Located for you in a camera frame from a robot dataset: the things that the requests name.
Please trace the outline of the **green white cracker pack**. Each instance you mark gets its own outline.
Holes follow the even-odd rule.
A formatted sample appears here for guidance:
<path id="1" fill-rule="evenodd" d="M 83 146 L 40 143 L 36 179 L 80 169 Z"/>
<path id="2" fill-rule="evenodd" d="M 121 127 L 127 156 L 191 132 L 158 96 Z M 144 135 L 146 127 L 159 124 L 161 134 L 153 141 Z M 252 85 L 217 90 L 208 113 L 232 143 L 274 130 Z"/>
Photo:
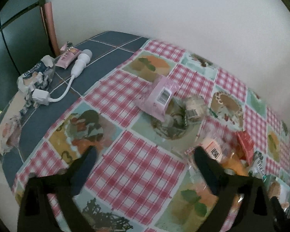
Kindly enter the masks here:
<path id="1" fill-rule="evenodd" d="M 255 151 L 253 154 L 252 164 L 248 167 L 248 175 L 261 179 L 263 182 L 267 179 L 266 174 L 266 159 L 267 155 L 260 151 Z"/>

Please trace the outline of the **orange bread pack with barcode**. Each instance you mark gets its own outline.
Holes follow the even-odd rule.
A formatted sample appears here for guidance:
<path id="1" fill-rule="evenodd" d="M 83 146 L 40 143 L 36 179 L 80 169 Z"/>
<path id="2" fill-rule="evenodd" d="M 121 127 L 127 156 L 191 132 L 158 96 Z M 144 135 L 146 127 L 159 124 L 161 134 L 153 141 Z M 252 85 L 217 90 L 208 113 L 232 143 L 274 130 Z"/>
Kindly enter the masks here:
<path id="1" fill-rule="evenodd" d="M 248 172 L 241 162 L 241 159 L 246 160 L 243 151 L 239 150 L 224 150 L 221 166 L 224 169 L 231 169 L 237 175 L 248 176 Z"/>

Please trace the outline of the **clear pack with white bun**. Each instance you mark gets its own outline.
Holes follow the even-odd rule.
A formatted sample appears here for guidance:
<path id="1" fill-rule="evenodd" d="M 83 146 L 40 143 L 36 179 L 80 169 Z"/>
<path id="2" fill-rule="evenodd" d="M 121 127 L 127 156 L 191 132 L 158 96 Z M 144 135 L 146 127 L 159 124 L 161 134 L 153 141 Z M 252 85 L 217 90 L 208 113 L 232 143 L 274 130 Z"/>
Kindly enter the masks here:
<path id="1" fill-rule="evenodd" d="M 184 153 L 188 157 L 192 157 L 196 147 L 201 146 L 211 159 L 218 163 L 226 163 L 231 157 L 231 146 L 218 131 L 207 131 L 196 137 L 192 147 L 188 148 Z"/>

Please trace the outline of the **pink snack pack with barcode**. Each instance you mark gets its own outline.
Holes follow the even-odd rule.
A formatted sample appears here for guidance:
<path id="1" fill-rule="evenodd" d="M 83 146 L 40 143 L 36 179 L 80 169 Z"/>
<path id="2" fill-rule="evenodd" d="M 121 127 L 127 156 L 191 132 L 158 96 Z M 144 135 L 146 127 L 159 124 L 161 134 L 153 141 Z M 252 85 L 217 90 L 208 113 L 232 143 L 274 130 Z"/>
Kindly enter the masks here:
<path id="1" fill-rule="evenodd" d="M 143 112 L 164 122 L 168 105 L 179 89 L 179 84 L 172 79 L 158 75 L 154 82 L 147 86 L 146 91 L 134 100 L 134 103 Z"/>

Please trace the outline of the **white tray with green rim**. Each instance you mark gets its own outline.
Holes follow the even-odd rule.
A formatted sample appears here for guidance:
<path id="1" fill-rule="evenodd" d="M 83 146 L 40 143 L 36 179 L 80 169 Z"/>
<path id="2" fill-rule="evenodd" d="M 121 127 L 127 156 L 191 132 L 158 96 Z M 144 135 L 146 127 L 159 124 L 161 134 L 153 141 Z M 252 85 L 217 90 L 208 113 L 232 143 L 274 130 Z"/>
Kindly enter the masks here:
<path id="1" fill-rule="evenodd" d="M 282 179 L 275 175 L 266 175 L 264 182 L 269 198 L 276 197 L 279 200 L 281 207 L 286 213 L 287 217 L 290 216 L 290 186 L 287 185 Z"/>

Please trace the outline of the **red snack pack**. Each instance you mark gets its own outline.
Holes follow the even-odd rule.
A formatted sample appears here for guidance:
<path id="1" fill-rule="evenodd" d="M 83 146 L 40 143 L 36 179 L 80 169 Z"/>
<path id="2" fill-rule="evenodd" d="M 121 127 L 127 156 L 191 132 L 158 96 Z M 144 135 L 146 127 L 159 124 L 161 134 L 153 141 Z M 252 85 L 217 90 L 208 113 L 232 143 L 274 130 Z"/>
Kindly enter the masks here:
<path id="1" fill-rule="evenodd" d="M 236 153 L 239 159 L 245 160 L 248 165 L 252 164 L 254 154 L 254 141 L 251 138 L 248 131 L 236 132 L 238 145 L 236 147 Z"/>

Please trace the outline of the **clear green-trim cookie pack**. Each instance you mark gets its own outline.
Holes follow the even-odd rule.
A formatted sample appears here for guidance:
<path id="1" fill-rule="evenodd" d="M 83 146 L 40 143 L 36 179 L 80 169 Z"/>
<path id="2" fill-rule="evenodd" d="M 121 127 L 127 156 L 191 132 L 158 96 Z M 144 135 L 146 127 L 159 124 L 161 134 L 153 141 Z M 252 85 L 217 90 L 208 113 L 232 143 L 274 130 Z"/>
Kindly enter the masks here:
<path id="1" fill-rule="evenodd" d="M 184 125 L 196 125 L 203 121 L 207 115 L 207 105 L 200 95 L 190 95 L 186 98 L 174 98 L 180 107 Z"/>

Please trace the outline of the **crumpled blue white wrapper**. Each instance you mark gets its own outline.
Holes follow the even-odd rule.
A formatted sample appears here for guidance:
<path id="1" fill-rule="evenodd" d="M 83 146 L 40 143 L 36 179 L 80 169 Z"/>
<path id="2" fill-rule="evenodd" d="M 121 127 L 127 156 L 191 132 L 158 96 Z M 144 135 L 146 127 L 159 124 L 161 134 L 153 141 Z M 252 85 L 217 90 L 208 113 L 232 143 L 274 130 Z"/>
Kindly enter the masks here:
<path id="1" fill-rule="evenodd" d="M 18 90 L 25 99 L 25 108 L 34 104 L 32 94 L 35 89 L 46 90 L 53 80 L 55 73 L 55 59 L 50 55 L 45 55 L 29 71 L 18 77 Z"/>

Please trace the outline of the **checkered cake-print tablecloth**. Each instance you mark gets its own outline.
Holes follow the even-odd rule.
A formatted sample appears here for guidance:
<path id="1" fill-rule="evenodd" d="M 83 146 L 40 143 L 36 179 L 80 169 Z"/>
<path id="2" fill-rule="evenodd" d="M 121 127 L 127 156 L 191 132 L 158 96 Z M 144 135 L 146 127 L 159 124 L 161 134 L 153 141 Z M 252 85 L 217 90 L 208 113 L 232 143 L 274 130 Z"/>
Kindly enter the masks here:
<path id="1" fill-rule="evenodd" d="M 5 163 L 21 197 L 30 173 L 47 176 L 70 165 L 92 140 L 99 161 L 76 198 L 90 217 L 128 231 L 186 231 L 172 207 L 192 186 L 182 151 L 211 128 L 234 145 L 247 131 L 266 175 L 290 183 L 290 134 L 279 116 L 244 82 L 198 55 L 158 40 L 106 32 L 77 45 L 92 51 L 84 72 L 58 103 L 31 109 L 17 152 Z M 176 100 L 198 94 L 210 115 L 186 130 L 165 127 L 134 100 L 157 75 L 179 85 Z"/>

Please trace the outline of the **small pink sachet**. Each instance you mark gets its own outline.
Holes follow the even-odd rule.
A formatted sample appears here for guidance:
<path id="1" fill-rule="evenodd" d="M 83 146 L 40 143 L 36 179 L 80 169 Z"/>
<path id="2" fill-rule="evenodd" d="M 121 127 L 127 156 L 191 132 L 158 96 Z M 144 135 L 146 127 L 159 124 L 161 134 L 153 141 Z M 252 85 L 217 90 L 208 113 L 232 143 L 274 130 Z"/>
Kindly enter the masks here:
<path id="1" fill-rule="evenodd" d="M 61 55 L 57 60 L 55 66 L 67 69 L 68 66 L 81 54 L 81 50 L 74 47 L 72 42 L 67 41 L 64 46 L 60 48 Z"/>

